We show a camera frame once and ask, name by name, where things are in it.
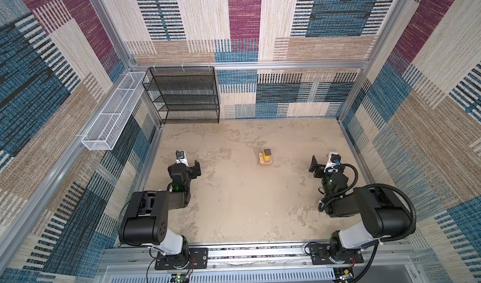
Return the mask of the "light wood block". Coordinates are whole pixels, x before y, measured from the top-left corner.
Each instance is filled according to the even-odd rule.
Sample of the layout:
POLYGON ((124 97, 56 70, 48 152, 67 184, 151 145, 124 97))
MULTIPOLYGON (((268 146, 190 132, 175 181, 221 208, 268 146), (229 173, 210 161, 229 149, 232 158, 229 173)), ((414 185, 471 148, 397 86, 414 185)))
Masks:
POLYGON ((271 161, 264 161, 263 159, 263 153, 259 153, 259 164, 261 166, 268 166, 273 164, 273 160, 271 161))

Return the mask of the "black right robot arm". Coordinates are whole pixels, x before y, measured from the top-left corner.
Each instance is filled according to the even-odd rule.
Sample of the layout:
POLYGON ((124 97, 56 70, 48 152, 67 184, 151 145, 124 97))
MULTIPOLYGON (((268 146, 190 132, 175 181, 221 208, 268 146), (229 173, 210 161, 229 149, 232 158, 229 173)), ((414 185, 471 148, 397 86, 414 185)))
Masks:
POLYGON ((362 249, 404 239, 415 232, 417 213, 408 196, 382 183, 358 187, 358 170, 342 163, 338 153, 331 152, 324 165, 313 158, 309 172, 321 180, 320 213, 331 218, 361 217, 349 228, 335 231, 328 244, 312 245, 309 254, 313 263, 320 264, 323 259, 332 264, 358 260, 362 249))

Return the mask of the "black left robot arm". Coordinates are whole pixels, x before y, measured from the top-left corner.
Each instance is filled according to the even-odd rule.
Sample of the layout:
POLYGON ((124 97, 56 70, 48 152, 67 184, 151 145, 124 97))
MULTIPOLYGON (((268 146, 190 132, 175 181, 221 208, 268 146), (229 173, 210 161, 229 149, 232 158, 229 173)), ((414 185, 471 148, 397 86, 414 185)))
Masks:
POLYGON ((168 228, 169 212, 189 205, 190 183, 201 176, 200 163, 175 163, 168 167, 172 182, 166 190, 135 192, 118 230, 123 245, 144 246, 157 251, 156 269, 185 269, 192 261, 189 243, 168 228))

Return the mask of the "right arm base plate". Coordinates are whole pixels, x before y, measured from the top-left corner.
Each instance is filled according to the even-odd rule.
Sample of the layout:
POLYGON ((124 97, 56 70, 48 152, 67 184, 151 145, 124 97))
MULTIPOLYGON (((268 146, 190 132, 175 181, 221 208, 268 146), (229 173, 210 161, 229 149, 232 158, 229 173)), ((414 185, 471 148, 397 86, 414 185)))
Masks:
POLYGON ((308 242, 304 246, 304 253, 310 256, 313 265, 361 264, 364 258, 360 250, 348 250, 342 247, 331 250, 326 243, 308 242))

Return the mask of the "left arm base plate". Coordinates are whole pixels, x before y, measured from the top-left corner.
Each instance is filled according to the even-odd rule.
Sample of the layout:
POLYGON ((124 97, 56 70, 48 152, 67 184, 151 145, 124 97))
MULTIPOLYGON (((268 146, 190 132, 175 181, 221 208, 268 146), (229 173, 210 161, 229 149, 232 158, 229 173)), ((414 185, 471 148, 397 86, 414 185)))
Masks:
POLYGON ((182 250, 177 255, 157 254, 155 261, 155 270, 196 270, 206 269, 209 250, 208 248, 192 248, 182 250))

